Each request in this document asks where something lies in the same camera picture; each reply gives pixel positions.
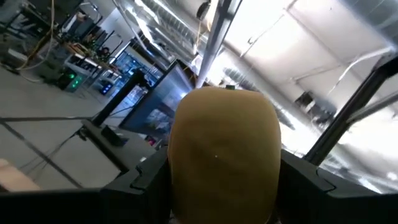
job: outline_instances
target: monitor screen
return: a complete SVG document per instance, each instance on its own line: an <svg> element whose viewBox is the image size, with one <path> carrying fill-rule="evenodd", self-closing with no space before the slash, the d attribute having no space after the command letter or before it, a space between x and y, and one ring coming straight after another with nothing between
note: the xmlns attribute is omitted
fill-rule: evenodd
<svg viewBox="0 0 398 224"><path fill-rule="evenodd" d="M159 84L126 116L120 128L167 138L178 104L192 90L186 74L175 63Z"/></svg>

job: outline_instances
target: tan rounded object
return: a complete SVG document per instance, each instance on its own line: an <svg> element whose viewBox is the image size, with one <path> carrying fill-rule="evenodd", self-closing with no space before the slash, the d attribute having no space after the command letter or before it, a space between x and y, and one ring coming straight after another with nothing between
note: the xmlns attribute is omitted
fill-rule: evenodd
<svg viewBox="0 0 398 224"><path fill-rule="evenodd" d="M260 93L205 87L179 104L169 142L181 224L264 224L274 207L280 128Z"/></svg>

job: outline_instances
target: metal pole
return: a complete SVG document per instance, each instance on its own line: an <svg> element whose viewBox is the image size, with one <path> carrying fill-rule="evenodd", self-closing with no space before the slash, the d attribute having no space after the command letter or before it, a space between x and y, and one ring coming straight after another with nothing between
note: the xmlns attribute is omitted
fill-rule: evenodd
<svg viewBox="0 0 398 224"><path fill-rule="evenodd" d="M241 2L242 0L224 0L222 5L217 7L217 11L213 19L214 25L211 27L206 50L203 54L203 61L201 63L197 80L197 88L200 88L204 84L207 73L210 71L213 62L218 55L218 51L223 44L225 36L228 33L229 27L231 26Z"/></svg>
<svg viewBox="0 0 398 224"><path fill-rule="evenodd" d="M136 70L134 75L131 76L129 81L119 90L118 94L99 112L99 114L91 121L95 126L101 126L101 124L108 118L112 111L119 106L123 99L128 96L131 90L136 86L145 81L144 73L140 70Z"/></svg>
<svg viewBox="0 0 398 224"><path fill-rule="evenodd" d="M357 110L357 112L353 113L347 120L347 123L354 123L358 122L367 116L370 116L376 112L378 112L381 109L384 109L385 107L395 103L398 101L398 91L396 91L393 94L390 94L386 96L385 98L378 100L377 102L374 102L360 110Z"/></svg>
<svg viewBox="0 0 398 224"><path fill-rule="evenodd" d="M395 57L391 61L373 70L348 100L347 104L344 105L335 120L333 120L325 132L323 132L311 150L303 157L305 160L316 166L319 166L323 162L351 125L351 123L347 122L349 117L355 111L364 107L388 78L398 73L397 63L398 57Z"/></svg>

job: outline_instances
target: ceiling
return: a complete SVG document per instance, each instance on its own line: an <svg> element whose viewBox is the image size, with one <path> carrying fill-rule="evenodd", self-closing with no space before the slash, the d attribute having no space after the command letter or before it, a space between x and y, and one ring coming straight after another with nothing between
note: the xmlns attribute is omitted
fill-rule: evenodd
<svg viewBox="0 0 398 224"><path fill-rule="evenodd" d="M112 1L92 0L100 11L110 13ZM174 2L195 20L195 14L203 0L168 0ZM211 27L217 0L201 23L201 27ZM249 64L260 78L251 76L250 80L264 92L276 89L286 98L282 106L290 111L293 102L304 91L310 90L326 98L338 109L347 102L360 83L370 73L379 57L364 60L356 64L340 84L335 86L347 66L360 56L379 49L391 48L375 29L358 19L355 14L337 0L298 0L289 6L292 0L243 1L226 36L226 44L240 59ZM250 38L257 42L251 46ZM249 76L246 70L243 75ZM397 78L393 78L378 91L374 100L397 90ZM397 133L398 122L392 122L398 106L390 106L370 118L356 124L351 133L342 141L345 150L354 155L365 170L372 176L381 178L390 184L396 184L391 173L398 174L398 151L394 136L380 133ZM286 141L299 141L306 138L307 130L300 129L285 135ZM305 153L316 140L306 141Z"/></svg>

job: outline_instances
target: gray floor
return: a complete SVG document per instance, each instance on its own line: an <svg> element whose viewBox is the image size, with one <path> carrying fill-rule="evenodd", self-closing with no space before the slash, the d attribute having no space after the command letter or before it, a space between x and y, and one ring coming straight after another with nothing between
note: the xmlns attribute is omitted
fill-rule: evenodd
<svg viewBox="0 0 398 224"><path fill-rule="evenodd" d="M81 126L79 119L29 121L42 117L90 117L109 98L94 90L65 93L53 86L28 82L1 68L0 75L0 158L19 167L42 189L101 187L117 176L119 171L102 152L79 137L51 154ZM115 111L127 106L124 102ZM117 125L127 113L128 110L117 114L107 123ZM40 152L54 164L43 161L38 156Z"/></svg>

